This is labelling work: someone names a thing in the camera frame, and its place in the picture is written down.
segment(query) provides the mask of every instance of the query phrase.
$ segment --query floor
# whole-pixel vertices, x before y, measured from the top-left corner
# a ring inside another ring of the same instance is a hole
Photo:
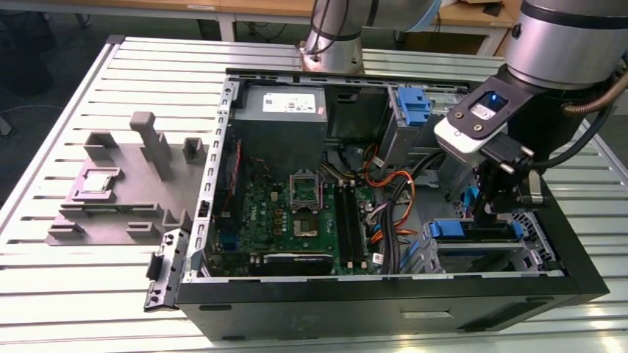
[[[93,15],[91,27],[81,29],[71,14],[51,14],[48,22],[56,39],[56,47],[41,58],[53,77],[52,88],[41,95],[21,98],[0,89],[0,116],[9,122],[15,132],[9,138],[0,137],[0,206],[8,197],[20,175],[27,168],[39,145],[57,119],[61,108],[73,94],[92,61],[109,35],[156,38],[220,40],[217,25],[212,21],[169,18],[132,18]],[[295,44],[307,37],[308,26],[280,24],[237,25],[239,41]],[[392,32],[368,29],[363,33],[365,48],[395,49]],[[12,110],[25,105],[45,105]],[[624,164],[628,164],[628,120],[613,118],[601,135]]]

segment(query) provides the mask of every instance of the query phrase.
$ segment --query open computer tower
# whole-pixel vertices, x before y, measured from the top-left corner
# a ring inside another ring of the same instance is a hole
[[[456,237],[476,189],[449,157],[415,180],[399,273],[383,272],[391,190],[364,173],[437,150],[433,124],[475,85],[229,70],[193,224],[164,235],[145,310],[181,309],[212,340],[300,339],[500,330],[604,295],[556,201],[501,215],[501,236]]]

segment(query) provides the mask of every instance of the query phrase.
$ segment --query desk leg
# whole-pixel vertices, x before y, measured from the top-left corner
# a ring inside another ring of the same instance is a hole
[[[508,28],[493,28],[481,42],[480,49],[477,50],[476,55],[481,57],[492,57],[500,47],[501,40],[507,35]]]
[[[229,13],[217,14],[217,24],[220,25],[220,36],[223,42],[236,41],[236,17]]]

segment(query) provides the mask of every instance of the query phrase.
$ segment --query wooden desk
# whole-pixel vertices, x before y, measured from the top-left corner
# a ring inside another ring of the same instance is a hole
[[[219,11],[221,0],[17,0],[0,1],[4,3],[20,2],[24,6],[40,5],[97,6],[97,7],[129,7],[153,10],[209,10]]]
[[[0,0],[0,8],[216,20],[223,40],[235,41],[236,21],[308,24],[313,3],[315,0]],[[440,31],[484,35],[477,55],[492,56],[515,21],[507,11],[492,17],[481,8],[461,2],[443,7]],[[425,31],[433,31],[435,27],[433,24]]]
[[[224,13],[311,17],[315,0],[221,0]],[[445,26],[512,27],[515,20],[507,11],[497,17],[483,13],[483,6],[459,2],[440,9],[440,22]]]
[[[220,8],[223,14],[232,16],[233,21],[253,21],[251,20],[252,16],[265,16],[260,21],[307,24],[313,5],[315,0],[221,0]],[[483,9],[481,5],[464,2],[443,7],[440,9],[440,31],[443,33],[484,35],[485,39],[477,50],[477,55],[492,56],[508,29],[515,25],[515,19],[505,10],[501,10],[500,15],[493,17],[483,13]],[[435,29],[436,21],[427,31]]]

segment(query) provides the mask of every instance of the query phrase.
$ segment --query metal bracket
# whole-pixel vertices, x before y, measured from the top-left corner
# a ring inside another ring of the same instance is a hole
[[[188,250],[189,233],[175,229],[164,234],[159,253],[152,254],[148,263],[147,277],[151,285],[144,302],[144,311],[179,310],[175,299],[184,273],[185,251]]]

